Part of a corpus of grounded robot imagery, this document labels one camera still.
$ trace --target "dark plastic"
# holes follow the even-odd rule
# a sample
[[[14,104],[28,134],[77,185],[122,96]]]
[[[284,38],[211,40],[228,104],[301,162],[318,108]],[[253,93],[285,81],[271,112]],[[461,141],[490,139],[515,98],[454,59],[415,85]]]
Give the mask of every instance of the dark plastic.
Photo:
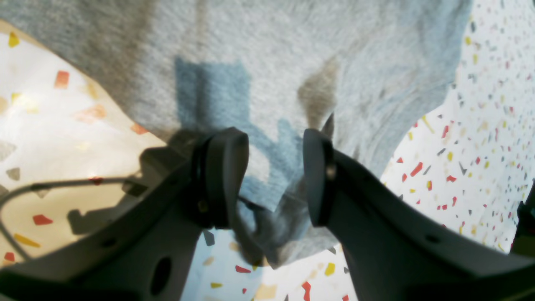
[[[0,293],[19,301],[179,300],[202,229],[230,226],[247,162],[246,134],[230,128],[208,137],[193,162],[108,227],[0,270]]]
[[[326,141],[319,131],[305,131],[309,210],[341,242],[360,301],[516,300],[535,291],[535,260],[504,255],[436,224]],[[307,149],[318,145],[321,152]],[[330,163],[318,160],[336,164],[334,179],[321,176]]]

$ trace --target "gray sweatshirt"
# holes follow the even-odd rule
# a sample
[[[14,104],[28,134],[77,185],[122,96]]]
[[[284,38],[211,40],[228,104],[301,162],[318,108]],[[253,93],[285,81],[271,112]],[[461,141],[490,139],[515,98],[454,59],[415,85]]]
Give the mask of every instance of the gray sweatshirt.
[[[0,18],[184,156],[203,133],[247,132],[236,232],[274,268],[336,243],[310,224],[303,131],[323,129],[380,177],[410,126],[444,100],[470,9],[465,0],[0,0]]]

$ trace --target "cloth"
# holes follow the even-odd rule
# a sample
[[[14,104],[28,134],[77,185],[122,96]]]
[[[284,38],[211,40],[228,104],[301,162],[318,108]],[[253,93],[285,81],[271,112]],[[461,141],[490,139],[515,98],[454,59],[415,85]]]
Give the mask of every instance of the cloth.
[[[185,156],[206,132],[247,132],[236,233],[276,268],[336,242],[310,224],[303,131],[323,129],[379,177],[411,124],[444,100],[471,4],[0,0],[0,18]]]

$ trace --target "gray fabric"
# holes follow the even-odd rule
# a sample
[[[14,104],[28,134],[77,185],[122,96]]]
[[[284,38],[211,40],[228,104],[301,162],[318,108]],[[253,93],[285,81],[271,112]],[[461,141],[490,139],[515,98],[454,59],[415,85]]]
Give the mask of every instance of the gray fabric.
[[[336,243],[312,229],[301,136],[329,117],[334,146],[379,177],[408,128],[442,103],[465,0],[0,0],[0,18],[98,81],[183,153],[200,133],[247,132],[240,203],[273,267]]]

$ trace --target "hole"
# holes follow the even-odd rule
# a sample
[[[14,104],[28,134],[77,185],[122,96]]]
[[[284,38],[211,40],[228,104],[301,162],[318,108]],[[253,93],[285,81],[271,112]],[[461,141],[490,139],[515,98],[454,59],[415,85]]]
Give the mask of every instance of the hole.
[[[152,283],[150,284],[150,293],[153,296],[160,294],[167,284],[171,276],[171,258],[164,257],[160,259],[154,270],[154,275],[152,276]]]
[[[101,244],[101,247],[103,248],[112,247],[112,246],[115,246],[116,243],[117,243],[117,240],[115,238],[110,238],[110,239],[103,241]]]
[[[433,235],[426,235],[425,239],[427,239],[427,241],[429,241],[429,242],[432,242],[433,244],[440,243],[440,240],[438,239],[438,237],[433,236]]]

